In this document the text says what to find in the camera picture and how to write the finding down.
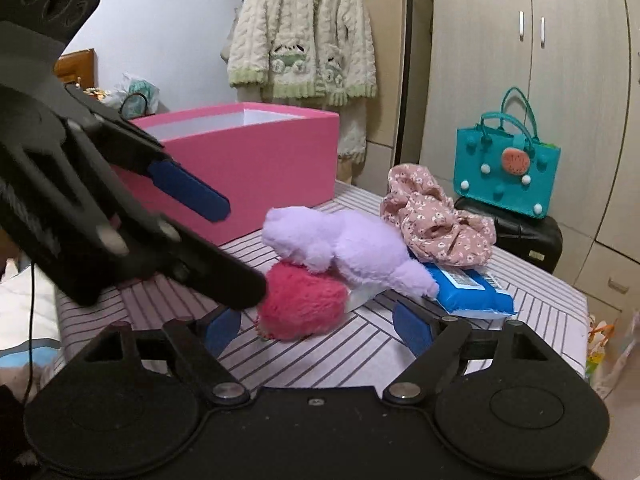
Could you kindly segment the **teal tote bag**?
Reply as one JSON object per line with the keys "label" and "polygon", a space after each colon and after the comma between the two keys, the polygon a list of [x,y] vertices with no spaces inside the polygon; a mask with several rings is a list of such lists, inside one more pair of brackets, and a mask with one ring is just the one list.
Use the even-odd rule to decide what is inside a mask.
{"label": "teal tote bag", "polygon": [[506,90],[500,110],[457,130],[454,190],[462,197],[542,219],[548,214],[561,149],[544,143],[524,92]]}

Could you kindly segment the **red fuzzy plush ball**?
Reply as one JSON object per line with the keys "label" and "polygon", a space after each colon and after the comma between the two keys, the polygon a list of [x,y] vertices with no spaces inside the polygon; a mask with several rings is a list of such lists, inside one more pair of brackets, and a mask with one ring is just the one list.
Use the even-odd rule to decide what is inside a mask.
{"label": "red fuzzy plush ball", "polygon": [[264,338],[290,341],[325,334],[344,320],[349,290],[330,274],[280,261],[267,272],[266,282],[255,321]]}

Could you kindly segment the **pink cardboard box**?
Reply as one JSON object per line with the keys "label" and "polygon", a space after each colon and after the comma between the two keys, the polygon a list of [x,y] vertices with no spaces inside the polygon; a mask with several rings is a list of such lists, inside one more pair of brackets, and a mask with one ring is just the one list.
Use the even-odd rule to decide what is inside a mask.
{"label": "pink cardboard box", "polygon": [[314,207],[334,195],[340,118],[296,106],[235,103],[145,117],[137,126],[190,174],[226,196],[230,214],[211,222],[124,168],[116,174],[143,206],[221,246],[262,226],[267,211]]}

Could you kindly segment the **wooden bed headboard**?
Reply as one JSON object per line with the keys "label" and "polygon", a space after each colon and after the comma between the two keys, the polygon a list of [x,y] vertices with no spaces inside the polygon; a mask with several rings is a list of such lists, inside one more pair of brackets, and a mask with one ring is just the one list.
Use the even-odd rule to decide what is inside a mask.
{"label": "wooden bed headboard", "polygon": [[96,51],[85,49],[63,54],[54,66],[54,74],[64,84],[79,84],[81,88],[96,85]]}

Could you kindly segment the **black suitcase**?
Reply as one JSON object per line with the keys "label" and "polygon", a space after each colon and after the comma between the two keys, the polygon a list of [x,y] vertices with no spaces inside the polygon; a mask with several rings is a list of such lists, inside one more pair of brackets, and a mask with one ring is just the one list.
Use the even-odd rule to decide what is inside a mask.
{"label": "black suitcase", "polygon": [[467,197],[459,197],[454,206],[493,218],[497,247],[550,274],[554,272],[562,256],[563,235],[552,217],[529,218]]}

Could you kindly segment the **pink floral fabric scrunchie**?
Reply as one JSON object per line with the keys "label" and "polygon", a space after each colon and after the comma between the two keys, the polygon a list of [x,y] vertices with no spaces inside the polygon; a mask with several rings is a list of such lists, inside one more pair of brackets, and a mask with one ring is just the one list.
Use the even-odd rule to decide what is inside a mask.
{"label": "pink floral fabric scrunchie", "polygon": [[419,261],[441,266],[484,266],[497,240],[494,220],[457,209],[428,169],[416,164],[388,172],[380,217],[398,229]]}

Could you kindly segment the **cream fleece pajama jacket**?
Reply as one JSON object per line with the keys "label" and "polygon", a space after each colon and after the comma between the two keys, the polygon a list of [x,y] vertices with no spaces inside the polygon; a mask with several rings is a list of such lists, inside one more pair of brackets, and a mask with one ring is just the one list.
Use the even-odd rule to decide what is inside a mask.
{"label": "cream fleece pajama jacket", "polygon": [[232,87],[340,107],[378,93],[364,0],[244,0],[228,58]]}

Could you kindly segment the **white plastic bag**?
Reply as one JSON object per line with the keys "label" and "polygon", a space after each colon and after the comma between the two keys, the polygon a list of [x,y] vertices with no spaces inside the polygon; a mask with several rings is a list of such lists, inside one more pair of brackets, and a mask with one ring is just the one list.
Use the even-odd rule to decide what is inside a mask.
{"label": "white plastic bag", "polygon": [[102,103],[125,119],[154,115],[160,106],[160,89],[148,80],[128,73],[110,90]]}

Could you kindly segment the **cream fleece pajama pants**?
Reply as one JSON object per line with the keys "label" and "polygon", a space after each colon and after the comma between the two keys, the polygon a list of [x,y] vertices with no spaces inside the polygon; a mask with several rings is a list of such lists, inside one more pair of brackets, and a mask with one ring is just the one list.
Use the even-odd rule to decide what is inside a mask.
{"label": "cream fleece pajama pants", "polygon": [[358,98],[340,108],[340,138],[337,154],[354,164],[361,164],[367,151],[367,100]]}

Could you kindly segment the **blue wet wipes pack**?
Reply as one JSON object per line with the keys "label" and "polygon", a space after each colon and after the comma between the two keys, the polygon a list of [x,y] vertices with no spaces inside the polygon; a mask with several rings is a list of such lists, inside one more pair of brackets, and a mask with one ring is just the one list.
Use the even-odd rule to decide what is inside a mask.
{"label": "blue wet wipes pack", "polygon": [[487,271],[444,268],[424,263],[439,287],[436,300],[446,312],[473,320],[498,320],[515,314],[514,299]]}

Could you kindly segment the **purple plush toy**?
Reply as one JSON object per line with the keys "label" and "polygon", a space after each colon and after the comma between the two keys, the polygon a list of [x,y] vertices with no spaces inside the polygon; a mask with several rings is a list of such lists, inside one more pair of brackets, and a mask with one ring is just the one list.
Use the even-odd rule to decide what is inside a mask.
{"label": "purple plush toy", "polygon": [[283,260],[315,274],[335,271],[353,285],[377,284],[416,298],[434,299],[439,292],[431,273],[409,255],[399,232],[372,214],[272,208],[262,226],[262,242]]}

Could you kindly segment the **striped table cloth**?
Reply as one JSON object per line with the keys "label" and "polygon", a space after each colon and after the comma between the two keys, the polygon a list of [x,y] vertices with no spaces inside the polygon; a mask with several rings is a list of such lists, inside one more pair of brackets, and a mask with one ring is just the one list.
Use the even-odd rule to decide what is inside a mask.
{"label": "striped table cloth", "polygon": [[[231,313],[224,319],[228,333],[216,347],[220,362],[250,391],[262,386],[383,390],[413,359],[396,328],[410,322],[408,310],[416,306],[434,315],[460,314],[476,328],[521,322],[579,376],[586,374],[587,301],[569,284],[499,248],[483,270],[435,274],[454,301],[415,304],[393,290],[363,289],[336,330],[298,341],[264,339],[256,330],[255,311]],[[148,330],[180,314],[200,318],[215,307],[162,276],[111,288],[90,308],[76,306],[62,292],[54,304],[66,360],[113,322]]]}

